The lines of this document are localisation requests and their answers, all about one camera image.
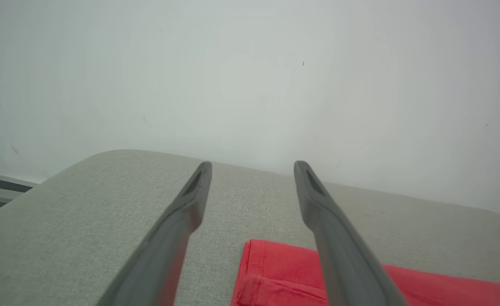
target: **red cloth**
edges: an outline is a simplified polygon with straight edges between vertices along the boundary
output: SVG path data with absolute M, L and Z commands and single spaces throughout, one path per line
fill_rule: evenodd
M 500 306 L 500 283 L 384 268 L 411 306 Z M 231 306 L 327 306 L 318 252 L 246 242 Z

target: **red fabric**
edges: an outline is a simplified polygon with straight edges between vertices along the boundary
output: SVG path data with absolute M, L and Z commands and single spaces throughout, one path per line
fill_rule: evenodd
M 384 268 L 411 306 L 500 306 L 500 283 Z M 246 242 L 231 306 L 327 306 L 318 252 Z

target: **white wall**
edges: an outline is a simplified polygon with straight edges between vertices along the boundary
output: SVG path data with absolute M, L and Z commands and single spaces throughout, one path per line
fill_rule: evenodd
M 1 170 L 122 148 L 500 213 L 500 0 L 0 0 Z

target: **folded red cloth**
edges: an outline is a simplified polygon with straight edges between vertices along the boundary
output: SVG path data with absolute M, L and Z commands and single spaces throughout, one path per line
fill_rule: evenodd
M 500 306 L 500 283 L 384 268 L 411 306 Z M 246 242 L 231 306 L 327 306 L 318 252 Z

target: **gray fabric surface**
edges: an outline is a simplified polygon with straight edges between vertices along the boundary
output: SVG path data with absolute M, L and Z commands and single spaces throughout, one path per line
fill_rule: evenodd
M 0 305 L 95 304 L 199 163 L 148 151 L 101 153 L 2 207 Z M 325 185 L 384 263 L 500 281 L 500 215 Z M 213 163 L 176 305 L 229 305 L 251 238 L 315 248 L 293 178 Z

